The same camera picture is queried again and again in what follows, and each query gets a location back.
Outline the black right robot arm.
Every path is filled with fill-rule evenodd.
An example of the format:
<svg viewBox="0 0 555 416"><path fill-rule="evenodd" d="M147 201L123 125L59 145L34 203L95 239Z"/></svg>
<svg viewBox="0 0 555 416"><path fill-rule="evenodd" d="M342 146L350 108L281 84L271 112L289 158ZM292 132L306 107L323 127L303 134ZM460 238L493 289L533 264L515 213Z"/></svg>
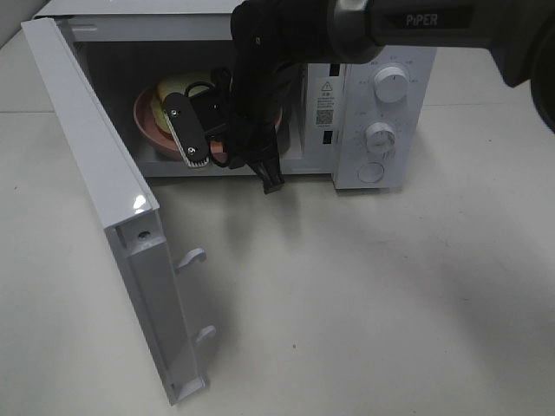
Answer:
<svg viewBox="0 0 555 416"><path fill-rule="evenodd" d="M231 107L211 158L250 167L267 192L284 182L274 113L302 63L366 63L388 46L486 49L506 85L530 82L540 117L554 124L551 1L244 1L231 33Z"/></svg>

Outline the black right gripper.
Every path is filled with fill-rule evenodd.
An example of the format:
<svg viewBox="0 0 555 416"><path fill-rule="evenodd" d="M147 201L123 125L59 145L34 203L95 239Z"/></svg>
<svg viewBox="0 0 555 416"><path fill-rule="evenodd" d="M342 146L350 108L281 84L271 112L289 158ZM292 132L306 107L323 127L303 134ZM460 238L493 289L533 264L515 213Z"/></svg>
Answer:
<svg viewBox="0 0 555 416"><path fill-rule="evenodd" d="M219 167L249 166L261 180L265 194L284 185L278 152L278 108L269 107L255 119L234 112L231 99L232 74L216 67L208 81L190 87L190 102L209 146L208 156Z"/></svg>

